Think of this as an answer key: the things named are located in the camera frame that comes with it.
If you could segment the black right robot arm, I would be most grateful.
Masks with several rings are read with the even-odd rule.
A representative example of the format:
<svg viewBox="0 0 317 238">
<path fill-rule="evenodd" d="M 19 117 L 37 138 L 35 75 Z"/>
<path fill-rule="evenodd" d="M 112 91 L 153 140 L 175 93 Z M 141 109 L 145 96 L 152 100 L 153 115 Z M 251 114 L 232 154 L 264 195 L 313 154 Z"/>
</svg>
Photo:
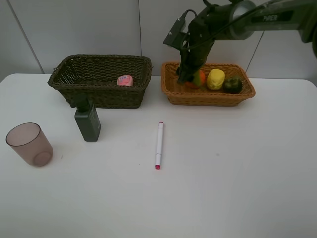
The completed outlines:
<svg viewBox="0 0 317 238">
<path fill-rule="evenodd" d="M 164 44 L 177 49 L 181 61 L 178 83 L 193 82 L 206 63 L 217 40 L 245 40 L 255 31 L 297 30 L 303 43 L 317 50 L 317 2 L 315 0 L 270 0 L 256 6 L 250 0 L 232 0 L 228 5 L 204 1 L 205 9 L 194 14 L 188 26 L 185 11 L 174 23 Z"/>
</svg>

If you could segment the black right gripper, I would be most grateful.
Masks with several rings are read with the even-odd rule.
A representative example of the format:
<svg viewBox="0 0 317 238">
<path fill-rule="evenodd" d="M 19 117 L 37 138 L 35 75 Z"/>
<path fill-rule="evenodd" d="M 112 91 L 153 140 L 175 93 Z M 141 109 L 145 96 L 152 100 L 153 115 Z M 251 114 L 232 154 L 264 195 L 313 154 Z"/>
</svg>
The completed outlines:
<svg viewBox="0 0 317 238">
<path fill-rule="evenodd" d="M 191 37 L 180 38 L 178 47 L 181 62 L 176 71 L 179 84 L 194 81 L 195 73 L 206 63 L 214 42 L 213 38 L 205 40 L 199 37 L 198 42 L 191 41 Z"/>
</svg>

